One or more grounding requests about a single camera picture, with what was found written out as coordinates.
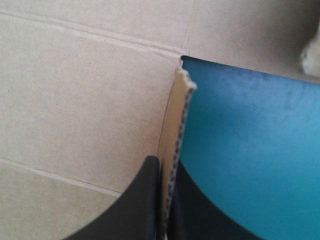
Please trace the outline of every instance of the dark blue surface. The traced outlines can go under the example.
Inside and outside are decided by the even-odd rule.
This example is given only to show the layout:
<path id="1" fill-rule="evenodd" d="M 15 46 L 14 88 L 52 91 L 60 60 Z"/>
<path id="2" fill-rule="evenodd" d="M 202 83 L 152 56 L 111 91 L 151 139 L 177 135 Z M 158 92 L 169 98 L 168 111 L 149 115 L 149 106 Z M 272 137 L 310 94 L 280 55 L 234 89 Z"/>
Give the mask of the dark blue surface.
<path id="1" fill-rule="evenodd" d="M 182 57 L 197 84 L 181 160 L 204 194 L 267 240 L 320 239 L 320 85 Z"/>

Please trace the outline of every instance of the brown cardboard surface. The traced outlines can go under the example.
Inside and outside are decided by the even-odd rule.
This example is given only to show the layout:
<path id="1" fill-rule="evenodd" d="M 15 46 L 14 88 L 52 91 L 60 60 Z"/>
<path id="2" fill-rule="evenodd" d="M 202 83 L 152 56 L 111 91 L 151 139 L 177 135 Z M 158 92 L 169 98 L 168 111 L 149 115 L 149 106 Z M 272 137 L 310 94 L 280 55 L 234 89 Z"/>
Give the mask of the brown cardboard surface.
<path id="1" fill-rule="evenodd" d="M 10 16 L 0 32 L 0 157 L 123 192 L 157 153 L 179 60 Z"/>
<path id="2" fill-rule="evenodd" d="M 0 13 L 181 53 L 193 0 L 2 0 Z"/>
<path id="3" fill-rule="evenodd" d="M 159 239 L 165 236 L 176 179 L 180 148 L 188 114 L 188 107 L 196 84 L 181 67 L 175 72 L 164 117 L 157 156 L 161 162 L 161 216 Z"/>
<path id="4" fill-rule="evenodd" d="M 0 159 L 1 240 L 60 240 L 116 199 Z"/>
<path id="5" fill-rule="evenodd" d="M 317 32 L 318 0 L 199 0 L 194 12 L 187 55 L 320 83 L 300 63 Z"/>

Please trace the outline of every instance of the corrugated cardboard edge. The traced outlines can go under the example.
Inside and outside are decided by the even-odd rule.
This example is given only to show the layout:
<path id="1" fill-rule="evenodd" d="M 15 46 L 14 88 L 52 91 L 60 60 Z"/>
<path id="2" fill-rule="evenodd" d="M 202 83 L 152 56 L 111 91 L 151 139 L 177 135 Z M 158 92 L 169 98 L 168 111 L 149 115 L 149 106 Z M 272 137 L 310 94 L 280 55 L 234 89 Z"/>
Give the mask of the corrugated cardboard edge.
<path id="1" fill-rule="evenodd" d="M 197 85 L 177 67 L 163 121 L 157 156 L 161 161 L 161 210 L 157 239 L 166 235 L 183 133 L 191 96 Z"/>

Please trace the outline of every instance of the cardboard edge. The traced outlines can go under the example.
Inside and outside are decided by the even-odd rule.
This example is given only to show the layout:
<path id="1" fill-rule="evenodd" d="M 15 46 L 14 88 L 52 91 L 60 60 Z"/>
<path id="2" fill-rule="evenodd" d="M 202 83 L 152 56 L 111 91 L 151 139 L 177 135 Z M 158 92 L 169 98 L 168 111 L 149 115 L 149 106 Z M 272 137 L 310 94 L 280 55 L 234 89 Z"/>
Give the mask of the cardboard edge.
<path id="1" fill-rule="evenodd" d="M 181 60 L 175 70 L 157 152 L 161 161 L 161 207 L 157 232 L 159 240 L 163 240 L 166 235 L 188 109 L 192 94 L 197 89 L 182 64 Z"/>

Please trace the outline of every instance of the black object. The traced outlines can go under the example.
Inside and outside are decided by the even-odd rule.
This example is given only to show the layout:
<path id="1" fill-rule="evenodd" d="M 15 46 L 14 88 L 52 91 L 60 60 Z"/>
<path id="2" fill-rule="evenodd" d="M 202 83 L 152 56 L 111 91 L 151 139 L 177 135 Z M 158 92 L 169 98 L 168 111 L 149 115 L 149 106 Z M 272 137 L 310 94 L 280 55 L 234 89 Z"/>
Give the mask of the black object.
<path id="1" fill-rule="evenodd" d="M 179 163 L 167 229 L 168 240 L 261 240 L 217 208 Z"/>
<path id="2" fill-rule="evenodd" d="M 65 240 L 154 240 L 159 160 L 147 156 L 127 190 L 99 217 Z"/>

